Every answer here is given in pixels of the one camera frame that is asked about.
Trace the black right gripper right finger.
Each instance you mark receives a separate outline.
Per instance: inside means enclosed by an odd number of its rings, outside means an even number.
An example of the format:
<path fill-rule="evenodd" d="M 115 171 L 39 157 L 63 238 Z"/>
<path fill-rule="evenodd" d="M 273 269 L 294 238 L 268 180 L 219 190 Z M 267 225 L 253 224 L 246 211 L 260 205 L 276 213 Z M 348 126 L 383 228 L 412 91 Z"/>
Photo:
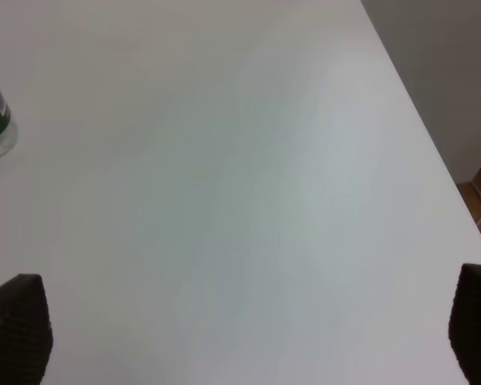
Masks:
<path fill-rule="evenodd" d="M 448 337 L 468 383 L 481 384 L 481 265 L 462 265 Z"/>

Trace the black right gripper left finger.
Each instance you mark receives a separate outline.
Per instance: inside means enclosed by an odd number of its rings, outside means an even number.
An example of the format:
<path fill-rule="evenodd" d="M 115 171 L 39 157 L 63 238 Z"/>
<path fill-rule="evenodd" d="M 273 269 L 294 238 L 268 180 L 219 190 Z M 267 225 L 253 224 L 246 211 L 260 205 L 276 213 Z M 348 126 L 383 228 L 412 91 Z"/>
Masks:
<path fill-rule="evenodd" d="M 19 274 L 0 285 L 0 384 L 40 384 L 52 347 L 42 277 Z"/>

